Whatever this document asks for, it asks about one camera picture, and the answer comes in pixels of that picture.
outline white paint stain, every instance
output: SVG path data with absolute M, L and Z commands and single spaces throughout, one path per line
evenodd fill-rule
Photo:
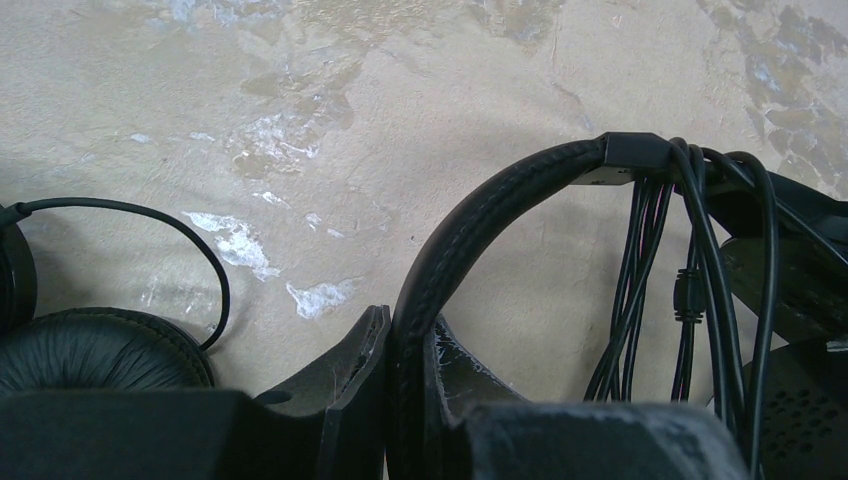
M 312 320 L 350 300 L 356 290 L 356 284 L 362 279 L 362 277 L 349 278 L 335 285 L 319 283 L 303 290 L 286 282 L 286 291 L 297 302 L 297 314 Z
M 232 216 L 202 212 L 183 212 L 191 223 L 207 232 L 227 232 L 215 237 L 221 258 L 230 265 L 248 267 L 261 281 L 279 277 L 280 269 L 272 268 L 262 251 L 258 237 L 251 233 L 253 227 Z
M 159 286 L 159 277 L 154 275 L 147 281 L 147 292 L 141 294 L 141 303 L 150 306 L 156 296 L 156 287 Z
M 209 9 L 222 26 L 237 21 L 278 18 L 286 14 L 291 2 L 273 0 L 168 0 L 171 16 L 177 22 L 193 24 L 195 13 Z
M 309 122 L 302 124 L 302 121 L 301 117 L 293 114 L 278 113 L 262 117 L 239 127 L 229 144 L 233 146 L 240 143 L 244 145 L 242 150 L 249 154 L 265 155 L 282 161 L 298 162 L 315 158 L 318 155 L 317 144 L 300 142 L 305 144 L 298 146 L 290 140 L 306 136 Z
M 321 217 L 319 217 L 317 213 L 307 213 L 305 218 L 307 223 L 309 223 L 309 227 L 312 228 L 312 231 L 318 231 L 317 227 L 318 225 L 321 225 L 322 222 Z
M 282 206 L 286 207 L 286 210 L 291 210 L 291 205 L 289 205 L 285 200 L 274 195 L 271 192 L 254 193 L 253 196 L 256 197 L 256 198 L 261 198 L 262 200 L 265 200 L 266 202 L 270 203 L 271 205 L 282 205 Z
M 191 137 L 193 140 L 204 140 L 204 141 L 207 141 L 207 142 L 214 142 L 215 141 L 215 137 L 213 137 L 212 135 L 209 135 L 208 133 L 203 133 L 203 132 L 191 132 L 191 133 L 188 134 L 188 136 Z
M 150 143 L 150 137 L 144 135 L 143 133 L 133 133 L 130 135 L 130 140 L 136 141 L 138 143 Z
M 767 66 L 757 65 L 754 68 L 754 76 L 773 92 L 780 93 L 780 85 L 778 85 L 777 80 L 774 78 L 774 75 L 771 74 Z

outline black cable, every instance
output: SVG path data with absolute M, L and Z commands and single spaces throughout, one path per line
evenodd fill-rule
M 680 147 L 680 149 L 684 152 L 688 152 L 689 160 L 692 165 L 692 171 L 695 174 L 695 178 L 698 181 L 698 194 L 701 198 L 704 198 L 706 195 L 706 165 L 704 162 L 704 153 L 700 147 L 697 145 L 687 145 L 683 139 L 675 138 L 671 140 L 671 143 Z M 675 284 L 675 296 L 677 295 L 677 288 L 686 287 L 686 288 L 694 288 L 695 285 L 689 285 L 688 283 L 683 284 L 682 281 L 694 281 L 694 280 L 703 280 L 701 275 L 701 270 L 699 270 L 698 266 L 698 241 L 695 238 L 694 232 L 690 235 L 689 238 L 689 250 L 686 254 L 686 269 L 684 270 L 686 277 L 681 279 L 678 278 L 678 283 Z M 689 391 L 692 383 L 692 363 L 695 354 L 695 322 L 697 317 L 693 318 L 683 318 L 684 315 L 699 315 L 706 309 L 706 301 L 707 297 L 703 297 L 704 305 L 691 305 L 693 303 L 693 299 L 689 298 L 689 295 L 685 296 L 684 300 L 686 301 L 685 305 L 682 305 L 682 308 L 686 310 L 686 312 L 675 312 L 678 316 L 678 320 L 682 322 L 682 327 L 680 331 L 680 343 L 678 347 L 677 353 L 677 365 L 674 370 L 674 380 L 672 381 L 672 401 L 685 401 L 689 399 Z
M 716 150 L 704 148 L 704 154 L 708 153 L 717 157 L 724 155 Z M 731 159 L 738 159 L 744 156 L 753 157 L 753 155 L 747 152 L 730 152 L 726 156 Z M 740 182 L 742 186 L 745 186 L 751 191 L 755 189 L 754 180 L 739 165 L 734 162 L 730 162 L 729 164 L 725 164 L 724 167 L 726 167 L 729 171 L 734 172 L 733 176 L 730 177 L 731 181 Z M 801 219 L 801 216 L 795 210 L 786 205 L 786 203 L 779 198 L 777 199 L 777 208 L 780 217 L 786 220 L 787 224 L 797 228 L 800 233 L 813 240 L 831 257 L 831 260 L 838 264 L 838 266 L 848 268 L 848 256 L 843 256 L 839 250 L 833 246 L 833 243 L 823 237 L 816 229 L 809 226 L 807 222 Z
M 672 161 L 680 173 L 680 185 L 683 190 L 687 213 L 692 222 L 701 247 L 702 260 L 716 301 L 716 319 L 722 338 L 727 370 L 726 383 L 730 389 L 730 407 L 734 414 L 735 423 L 742 424 L 745 411 L 745 386 L 742 374 L 742 359 L 739 349 L 739 332 L 736 323 L 736 313 L 730 294 L 730 285 L 725 272 L 724 262 L 719 252 L 718 240 L 707 216 L 706 205 L 698 194 L 698 181 L 687 155 L 676 145 L 672 148 Z
M 650 203 L 648 204 L 648 210 L 645 212 L 646 220 L 643 222 L 644 231 L 642 235 L 642 248 L 640 249 L 639 257 L 634 259 L 635 261 L 641 260 L 644 254 L 658 248 L 660 239 L 662 238 L 662 230 L 668 216 L 668 207 L 671 204 L 673 188 L 668 185 L 659 185 L 657 189 L 657 193 L 651 196 Z M 650 224 L 647 221 L 647 217 L 652 219 Z M 636 365 L 636 347 L 642 330 L 642 314 L 645 311 L 645 299 L 646 295 L 643 291 L 642 295 L 637 299 L 638 305 L 636 306 L 636 318 L 633 321 L 633 327 L 630 329 L 627 338 L 627 350 L 624 354 L 622 398 L 626 401 L 631 400 L 633 393 L 633 372 Z
M 698 265 L 701 268 L 701 278 L 703 281 L 704 297 L 706 298 L 707 307 L 707 337 L 710 343 L 710 359 L 712 361 L 713 371 L 713 398 L 715 400 L 715 414 L 721 419 L 727 429 L 732 434 L 736 434 L 736 417 L 733 414 L 730 391 L 727 387 L 727 362 L 724 354 L 724 343 L 721 338 L 721 328 L 718 325 L 717 308 L 715 297 L 713 295 L 713 286 L 709 271 L 704 268 L 706 261 L 704 253 L 698 253 Z
M 615 297 L 612 303 L 612 318 L 610 319 L 610 336 L 615 331 L 615 327 L 621 319 L 621 311 L 624 306 L 624 301 L 627 295 L 627 289 L 631 283 L 635 267 L 635 251 L 639 242 L 639 231 L 642 229 L 643 216 L 636 212 L 643 211 L 647 206 L 648 197 L 645 195 L 646 180 L 638 179 L 633 184 L 633 196 L 630 202 L 630 225 L 627 229 L 627 238 L 624 243 L 624 255 L 621 261 L 621 268 L 618 272 L 618 284 L 615 289 Z M 613 366 L 613 383 L 610 396 L 612 400 L 621 400 L 621 381 L 619 379 L 618 365 Z
M 665 198 L 663 203 L 667 207 L 668 198 L 670 198 L 672 193 L 671 190 L 665 189 L 655 191 L 662 191 L 662 195 Z M 648 275 L 650 274 L 651 266 L 653 265 L 654 258 L 656 257 L 657 247 L 659 246 L 658 240 L 662 236 L 662 228 L 665 217 L 664 215 L 661 217 L 663 221 L 658 222 L 656 230 L 657 240 L 647 246 L 647 251 L 639 261 L 638 268 L 636 269 L 635 280 L 632 283 L 633 287 L 628 291 L 627 302 L 622 314 L 622 320 L 617 323 L 615 330 L 610 336 L 610 342 L 607 344 L 607 348 L 604 350 L 601 360 L 598 362 L 598 366 L 592 374 L 592 378 L 589 381 L 589 386 L 586 389 L 586 394 L 584 396 L 585 400 L 604 400 L 608 397 L 612 390 L 613 372 L 615 371 L 616 365 L 618 365 L 628 334 L 634 326 L 640 303 L 639 298 L 645 294 Z
M 99 198 L 84 198 L 84 197 L 66 197 L 66 198 L 50 198 L 45 200 L 36 200 L 34 202 L 27 203 L 16 203 L 14 205 L 10 205 L 6 207 L 2 211 L 0 211 L 0 231 L 4 230 L 6 227 L 10 225 L 14 225 L 24 218 L 29 217 L 34 212 L 39 210 L 46 210 L 48 208 L 62 208 L 62 207 L 89 207 L 89 208 L 104 208 L 107 210 L 117 210 L 121 212 L 133 213 L 136 215 L 141 215 L 143 217 L 152 218 L 154 220 L 159 220 L 162 223 L 170 225 L 171 227 L 177 229 L 180 233 L 185 235 L 191 243 L 197 247 L 203 256 L 209 261 L 212 265 L 212 268 L 215 269 L 215 273 L 218 276 L 218 281 L 221 284 L 221 317 L 218 319 L 218 324 L 215 326 L 215 331 L 212 332 L 212 335 L 200 345 L 201 350 L 207 350 L 211 347 L 218 338 L 221 337 L 221 334 L 224 333 L 224 329 L 227 326 L 227 320 L 230 316 L 230 284 L 227 280 L 227 273 L 224 271 L 223 265 L 218 260 L 218 257 L 215 256 L 215 253 L 212 249 L 209 248 L 208 245 L 197 235 L 191 228 L 186 226 L 183 222 L 177 220 L 176 218 L 162 213 L 158 210 L 153 210 L 152 208 L 142 207 L 140 205 L 134 205 L 132 203 L 118 202 L 114 200 L 104 200 Z
M 748 382 L 748 395 L 745 403 L 745 441 L 751 478 L 756 478 L 760 465 L 760 436 L 762 430 L 763 394 L 765 377 L 768 370 L 768 356 L 771 338 L 774 332 L 774 314 L 777 304 L 778 268 L 779 268 L 779 232 L 777 220 L 777 201 L 771 177 L 763 164 L 753 155 L 737 155 L 731 159 L 726 155 L 713 155 L 710 160 L 717 164 L 728 176 L 738 175 L 731 167 L 734 160 L 744 164 L 753 174 L 755 196 L 763 211 L 763 244 L 765 261 L 763 268 L 763 291 L 760 296 L 759 321 L 754 341 L 754 355 L 751 360 L 751 376 Z

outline cable clip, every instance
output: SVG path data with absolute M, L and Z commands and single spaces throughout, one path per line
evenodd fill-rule
M 674 315 L 678 322 L 701 323 L 706 301 L 701 274 L 697 268 L 677 271 L 674 282 Z

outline cable connector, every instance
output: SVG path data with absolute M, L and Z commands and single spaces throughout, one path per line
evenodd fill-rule
M 674 316 L 677 321 L 701 323 L 706 308 L 700 272 L 695 268 L 678 270 L 674 282 Z
M 21 206 L 23 203 L 18 202 L 0 210 L 0 232 L 32 215 L 22 212 Z

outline headphone cable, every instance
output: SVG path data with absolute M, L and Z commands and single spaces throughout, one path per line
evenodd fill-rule
M 205 351 L 215 344 L 215 342 L 224 333 L 224 329 L 227 327 L 227 321 L 230 316 L 230 284 L 227 280 L 227 272 L 224 271 L 224 266 L 221 265 L 221 262 L 218 260 L 218 257 L 215 256 L 212 249 L 206 245 L 203 239 L 200 238 L 194 230 L 189 228 L 185 223 L 166 213 L 152 208 L 143 207 L 141 205 L 100 198 L 63 197 L 36 200 L 26 203 L 16 203 L 4 208 L 0 211 L 0 231 L 18 223 L 39 210 L 63 207 L 103 208 L 107 210 L 133 213 L 170 225 L 188 238 L 189 241 L 191 241 L 191 243 L 200 250 L 203 256 L 206 257 L 206 260 L 209 261 L 212 268 L 215 269 L 215 274 L 218 276 L 218 282 L 221 284 L 221 316 L 218 319 L 217 325 L 215 325 L 215 330 L 209 338 L 200 345 L 200 349 Z
M 762 430 L 763 396 L 765 391 L 768 357 L 774 332 L 775 305 L 777 304 L 778 267 L 779 267 L 779 228 L 777 220 L 777 200 L 771 177 L 763 164 L 753 155 L 737 154 L 730 158 L 718 152 L 708 152 L 710 161 L 716 164 L 731 179 L 743 185 L 752 181 L 750 191 L 759 201 L 763 212 L 763 291 L 760 296 L 759 321 L 754 341 L 754 355 L 751 360 L 751 375 L 748 381 L 748 396 L 745 402 L 744 437 L 747 447 L 747 459 L 752 468 L 751 476 L 759 466 L 760 436 Z M 750 174 L 742 173 L 737 163 L 747 167 Z

